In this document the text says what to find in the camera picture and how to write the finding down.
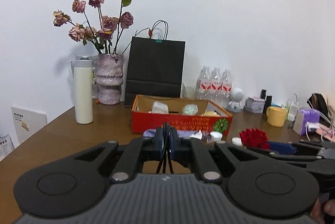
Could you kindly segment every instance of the cardboard box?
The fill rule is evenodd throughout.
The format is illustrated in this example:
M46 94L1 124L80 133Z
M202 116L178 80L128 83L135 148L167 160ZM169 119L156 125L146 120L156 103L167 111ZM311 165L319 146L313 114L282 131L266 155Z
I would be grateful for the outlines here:
M169 114L149 113L155 101L166 104L169 107ZM198 106L198 115L181 114L183 107L187 104L196 104ZM216 111L220 117L201 116L206 111ZM137 95L135 97L131 124L133 133L143 133L147 129L156 129L165 122L168 122L177 130L219 131L223 135L228 135L232 116L210 100L145 95Z

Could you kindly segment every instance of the flower vase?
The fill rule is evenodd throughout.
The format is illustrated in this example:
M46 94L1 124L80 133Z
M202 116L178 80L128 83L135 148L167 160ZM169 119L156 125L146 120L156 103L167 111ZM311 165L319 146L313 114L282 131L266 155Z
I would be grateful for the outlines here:
M99 85L99 102L115 105L120 102L123 83L123 55L99 54L97 84Z

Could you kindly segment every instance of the paper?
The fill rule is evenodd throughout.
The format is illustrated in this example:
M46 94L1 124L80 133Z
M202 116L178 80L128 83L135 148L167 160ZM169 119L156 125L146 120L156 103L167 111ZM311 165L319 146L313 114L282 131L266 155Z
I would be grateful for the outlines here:
M197 139L201 140L202 139L202 131L199 130L198 132L195 132L192 135L190 135L190 137L197 138Z
M319 128L316 129L316 133L322 135L324 138L328 139L331 142L335 142L335 135L333 131L320 123L318 123L318 125Z
M0 138L0 161L2 161L13 150L13 143L8 134Z
M46 115L44 113L12 107L12 115L20 144L46 125Z

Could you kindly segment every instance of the white sign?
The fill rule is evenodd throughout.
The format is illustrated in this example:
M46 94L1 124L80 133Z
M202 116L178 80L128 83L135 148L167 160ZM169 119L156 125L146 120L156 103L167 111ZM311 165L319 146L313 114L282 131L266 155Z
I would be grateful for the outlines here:
M12 115L20 144L46 125L46 115L44 113L12 107Z

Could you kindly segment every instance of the yellow mug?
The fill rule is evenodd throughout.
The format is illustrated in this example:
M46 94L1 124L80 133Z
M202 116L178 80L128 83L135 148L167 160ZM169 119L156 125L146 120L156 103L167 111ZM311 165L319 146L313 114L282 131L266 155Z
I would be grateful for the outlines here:
M268 123L275 127L283 127L286 120L286 110L282 107L268 107L266 110Z

